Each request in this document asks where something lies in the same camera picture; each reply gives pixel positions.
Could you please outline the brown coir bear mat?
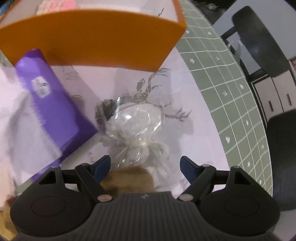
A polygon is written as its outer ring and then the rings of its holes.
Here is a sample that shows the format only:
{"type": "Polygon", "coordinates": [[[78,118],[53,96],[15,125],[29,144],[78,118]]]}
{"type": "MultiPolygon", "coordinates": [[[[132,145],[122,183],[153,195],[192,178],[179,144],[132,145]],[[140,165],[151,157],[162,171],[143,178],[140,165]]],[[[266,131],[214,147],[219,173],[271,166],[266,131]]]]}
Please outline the brown coir bear mat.
{"type": "Polygon", "coordinates": [[[121,193],[154,192],[154,181],[151,174],[140,166],[111,170],[100,185],[113,198],[117,198],[121,193]]]}

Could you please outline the green grid tablecloth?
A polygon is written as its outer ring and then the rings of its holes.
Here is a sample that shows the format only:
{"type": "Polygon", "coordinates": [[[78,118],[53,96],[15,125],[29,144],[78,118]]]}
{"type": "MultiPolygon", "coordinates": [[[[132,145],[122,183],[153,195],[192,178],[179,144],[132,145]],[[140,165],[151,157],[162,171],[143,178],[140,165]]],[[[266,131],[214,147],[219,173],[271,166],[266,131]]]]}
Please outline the green grid tablecloth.
{"type": "Polygon", "coordinates": [[[187,29],[177,49],[217,128],[229,166],[240,166],[268,194],[273,172],[263,121],[229,48],[191,1],[181,1],[187,29]]]}

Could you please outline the pink knitted object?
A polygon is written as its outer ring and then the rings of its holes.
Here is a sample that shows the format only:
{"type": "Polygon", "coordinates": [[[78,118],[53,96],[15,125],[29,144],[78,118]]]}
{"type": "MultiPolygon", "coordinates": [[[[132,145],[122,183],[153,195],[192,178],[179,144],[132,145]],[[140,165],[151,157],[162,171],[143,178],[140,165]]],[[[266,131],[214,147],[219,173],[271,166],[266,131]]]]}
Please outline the pink knitted object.
{"type": "Polygon", "coordinates": [[[76,2],[74,0],[44,0],[39,4],[36,15],[68,11],[75,8],[76,2]]]}

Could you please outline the white printed paper sheet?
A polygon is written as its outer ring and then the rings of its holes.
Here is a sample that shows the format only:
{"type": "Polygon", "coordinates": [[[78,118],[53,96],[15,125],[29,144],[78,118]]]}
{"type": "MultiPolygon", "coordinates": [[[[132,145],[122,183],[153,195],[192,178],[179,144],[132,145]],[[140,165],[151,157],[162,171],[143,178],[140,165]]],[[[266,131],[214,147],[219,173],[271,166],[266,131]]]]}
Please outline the white printed paper sheet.
{"type": "Polygon", "coordinates": [[[102,186],[123,192],[181,194],[182,155],[226,167],[217,132],[204,103],[195,108],[194,87],[170,90],[180,73],[161,68],[147,76],[148,97],[118,93],[101,100],[71,65],[50,66],[33,49],[13,67],[1,66],[1,204],[16,188],[51,166],[62,169],[111,158],[102,186]]]}

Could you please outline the purple tissue box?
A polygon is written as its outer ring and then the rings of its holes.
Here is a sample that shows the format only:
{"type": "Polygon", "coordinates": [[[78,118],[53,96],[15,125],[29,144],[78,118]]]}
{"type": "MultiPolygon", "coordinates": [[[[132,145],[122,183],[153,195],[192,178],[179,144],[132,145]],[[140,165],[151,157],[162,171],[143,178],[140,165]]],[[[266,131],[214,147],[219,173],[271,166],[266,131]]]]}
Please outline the purple tissue box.
{"type": "Polygon", "coordinates": [[[48,161],[31,180],[52,165],[58,166],[97,133],[97,128],[79,111],[39,49],[33,49],[16,63],[16,73],[33,96],[33,109],[59,156],[48,161]]]}

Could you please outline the clear white ball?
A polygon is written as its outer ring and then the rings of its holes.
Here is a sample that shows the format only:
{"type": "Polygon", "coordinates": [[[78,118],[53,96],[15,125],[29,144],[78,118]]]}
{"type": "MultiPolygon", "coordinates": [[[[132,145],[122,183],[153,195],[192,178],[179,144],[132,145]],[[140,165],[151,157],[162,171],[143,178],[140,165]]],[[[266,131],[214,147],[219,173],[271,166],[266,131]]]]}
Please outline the clear white ball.
{"type": "Polygon", "coordinates": [[[168,147],[160,138],[165,120],[160,106],[123,97],[106,99],[96,107],[95,120],[110,148],[112,168],[159,167],[168,159],[168,147]]]}

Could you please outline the orange cardboard box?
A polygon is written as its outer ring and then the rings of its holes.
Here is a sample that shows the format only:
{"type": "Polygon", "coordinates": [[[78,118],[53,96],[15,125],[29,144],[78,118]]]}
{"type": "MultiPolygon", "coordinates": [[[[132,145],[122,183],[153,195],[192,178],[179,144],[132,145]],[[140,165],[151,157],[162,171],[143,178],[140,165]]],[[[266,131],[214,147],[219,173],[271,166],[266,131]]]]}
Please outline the orange cardboard box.
{"type": "Polygon", "coordinates": [[[179,1],[75,1],[36,15],[42,1],[15,1],[1,17],[10,63],[39,49],[50,65],[158,70],[186,30],[179,1]]]}

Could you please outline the white drawer cabinet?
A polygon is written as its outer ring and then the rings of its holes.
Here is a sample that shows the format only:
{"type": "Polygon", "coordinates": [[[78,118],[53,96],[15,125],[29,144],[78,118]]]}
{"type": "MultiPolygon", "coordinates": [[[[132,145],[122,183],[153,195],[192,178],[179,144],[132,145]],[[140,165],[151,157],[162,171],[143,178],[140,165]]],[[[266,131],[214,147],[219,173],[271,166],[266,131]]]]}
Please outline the white drawer cabinet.
{"type": "Polygon", "coordinates": [[[265,123],[277,115],[295,109],[295,58],[288,71],[277,77],[267,74],[250,83],[265,123]]]}

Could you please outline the black chair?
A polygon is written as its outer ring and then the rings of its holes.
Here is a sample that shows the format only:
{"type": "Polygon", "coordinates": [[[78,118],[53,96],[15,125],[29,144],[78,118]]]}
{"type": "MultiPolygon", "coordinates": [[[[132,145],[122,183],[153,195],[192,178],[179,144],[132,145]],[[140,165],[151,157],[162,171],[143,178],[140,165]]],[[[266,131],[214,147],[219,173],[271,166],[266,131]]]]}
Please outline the black chair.
{"type": "Polygon", "coordinates": [[[266,129],[273,198],[281,211],[295,209],[295,110],[272,117],[266,129]]]}
{"type": "Polygon", "coordinates": [[[225,41],[235,32],[249,54],[270,77],[277,77],[290,69],[290,64],[273,36],[254,10],[245,6],[232,17],[234,27],[221,38],[225,41]]]}

